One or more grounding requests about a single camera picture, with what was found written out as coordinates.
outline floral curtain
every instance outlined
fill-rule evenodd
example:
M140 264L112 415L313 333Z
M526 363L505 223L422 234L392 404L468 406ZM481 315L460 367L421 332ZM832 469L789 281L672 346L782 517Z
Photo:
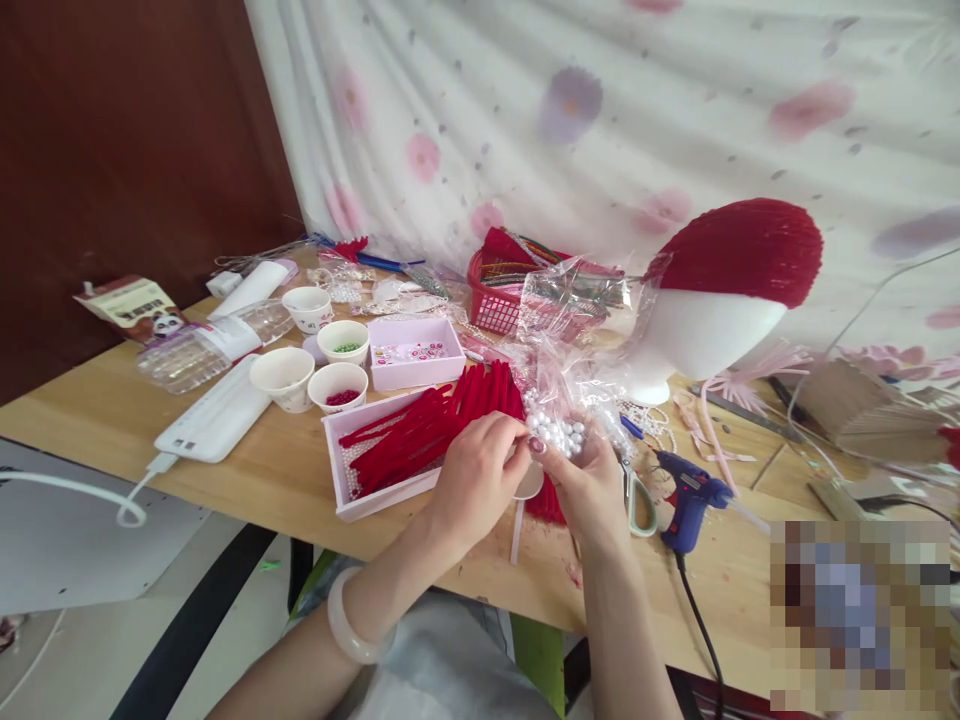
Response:
M822 348L960 246L953 0L247 5L310 229L381 255L463 269L505 224L642 267L699 213L780 198L826 246L775 334ZM960 255L842 344L956 382Z

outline bracelet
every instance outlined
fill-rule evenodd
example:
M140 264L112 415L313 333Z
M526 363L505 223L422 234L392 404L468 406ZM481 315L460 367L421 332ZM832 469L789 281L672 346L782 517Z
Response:
M358 572L360 572L358 567L347 568L333 581L333 587L330 588L330 595L327 597L327 618L330 621L333 639L337 641L337 645L347 657L361 665L376 665L393 645L397 628L395 626L391 628L383 642L374 645L361 640L350 627L347 613L343 609L343 586Z

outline wooden table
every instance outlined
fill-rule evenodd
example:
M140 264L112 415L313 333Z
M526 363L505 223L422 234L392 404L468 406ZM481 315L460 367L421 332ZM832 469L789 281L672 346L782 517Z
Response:
M216 305L210 298L188 311L192 319ZM293 330L280 344L299 344ZM127 343L0 408L0 435L82 463L131 482L140 480L157 454L154 439L210 384L174 397L148 384L136 371L137 347ZM379 399L371 393L371 400ZM788 448L748 489L784 440L711 406L726 424L720 431L728 450L757 457L731 463L743 489L742 502L768 520L828 517L806 487L813 479L807 461ZM403 529L429 500L421 495L353 524L334 514L329 457L320 411L288 415L271 406L217 465L181 460L153 487L218 512L369 560ZM701 461L682 425L674 420L679 452ZM848 477L863 467L837 459ZM509 563L514 510L439 585L564 630L586 630L582 592L571 580L576 559L569 531L527 520L520 562ZM660 631L663 659L710 677L712 669L672 559L656 538L634 540ZM738 513L709 510L696 550L688 559L690 581L720 657L728 684L760 696L771 687L769 654L769 562L767 539Z

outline clear plastic bottle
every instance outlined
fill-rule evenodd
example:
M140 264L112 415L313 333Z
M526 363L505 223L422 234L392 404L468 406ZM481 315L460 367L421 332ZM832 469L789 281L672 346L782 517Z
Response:
M264 300L154 343L137 356L137 370L154 385L179 395L229 370L244 355L286 335L293 325L279 300Z

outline blue glue gun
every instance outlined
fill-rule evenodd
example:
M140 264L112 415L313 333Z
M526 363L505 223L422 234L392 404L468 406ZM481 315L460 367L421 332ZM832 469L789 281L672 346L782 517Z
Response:
M733 499L733 492L722 481L706 470L665 450L656 453L660 467L677 482L676 492L667 502L676 508L670 527L661 533L663 544L671 550L686 555L697 544L700 526L707 505L723 509Z

